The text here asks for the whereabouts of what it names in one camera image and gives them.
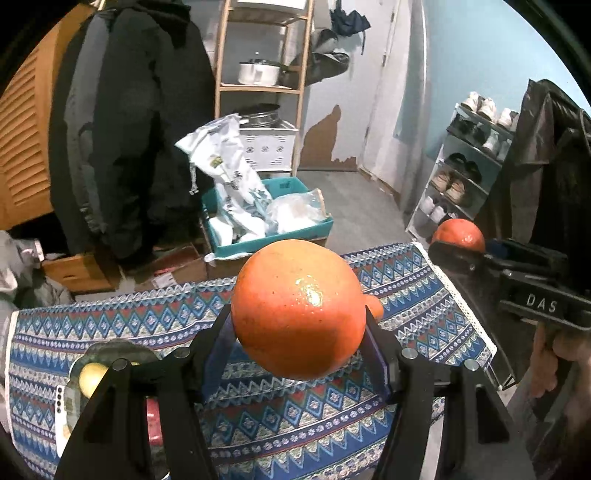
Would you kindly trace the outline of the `person's right hand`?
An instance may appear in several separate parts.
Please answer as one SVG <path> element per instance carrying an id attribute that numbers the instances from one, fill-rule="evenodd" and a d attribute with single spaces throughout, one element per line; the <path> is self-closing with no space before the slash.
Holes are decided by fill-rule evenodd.
<path id="1" fill-rule="evenodd" d="M 558 361 L 566 360 L 579 366 L 576 398 L 583 404 L 590 403 L 590 334 L 569 333 L 566 330 L 551 334 L 548 327 L 539 322 L 536 328 L 533 351 L 530 358 L 532 372 L 531 394 L 541 398 L 558 385 Z"/>

